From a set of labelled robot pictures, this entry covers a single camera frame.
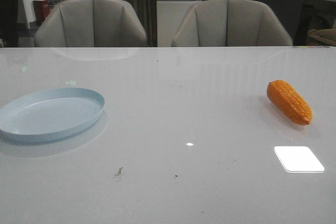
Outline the orange toy corn cob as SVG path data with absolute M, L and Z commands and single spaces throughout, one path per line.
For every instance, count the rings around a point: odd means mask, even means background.
M 275 80 L 267 86 L 269 100 L 293 123 L 309 125 L 312 110 L 305 99 L 284 80 Z

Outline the light blue round plate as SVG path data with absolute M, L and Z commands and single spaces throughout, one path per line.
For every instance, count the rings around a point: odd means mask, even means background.
M 103 95 L 90 89 L 38 91 L 1 107 L 1 134 L 21 143 L 56 141 L 94 125 L 104 106 Z

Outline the right beige upholstered chair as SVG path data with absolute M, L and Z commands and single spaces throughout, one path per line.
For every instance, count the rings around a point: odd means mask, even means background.
M 192 5 L 173 47 L 292 46 L 284 26 L 266 4 L 252 0 L 207 0 Z

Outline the beige upholstered chair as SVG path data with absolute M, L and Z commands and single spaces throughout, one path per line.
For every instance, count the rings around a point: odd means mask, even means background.
M 173 47 L 292 46 L 284 26 L 266 4 L 252 0 L 207 0 L 192 5 Z
M 38 28 L 35 47 L 145 47 L 135 10 L 123 0 L 67 0 Z

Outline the left beige upholstered chair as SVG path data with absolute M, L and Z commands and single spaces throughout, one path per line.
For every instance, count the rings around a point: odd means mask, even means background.
M 38 28 L 35 47 L 145 47 L 135 10 L 123 0 L 67 0 Z

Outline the red trash bin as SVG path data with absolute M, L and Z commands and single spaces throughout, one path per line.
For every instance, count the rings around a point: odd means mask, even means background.
M 47 0 L 34 0 L 33 6 L 37 25 L 41 25 L 50 13 L 49 3 Z

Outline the dark side chair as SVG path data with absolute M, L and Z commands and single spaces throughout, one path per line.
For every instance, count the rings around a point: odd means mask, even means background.
M 296 46 L 328 46 L 308 37 L 308 31 L 329 28 L 335 28 L 335 0 L 305 0 L 293 44 Z

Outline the beige cushion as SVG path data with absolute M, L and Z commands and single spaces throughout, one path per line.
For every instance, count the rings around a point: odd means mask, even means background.
M 335 46 L 335 28 L 311 29 L 308 31 L 308 37 L 324 45 Z

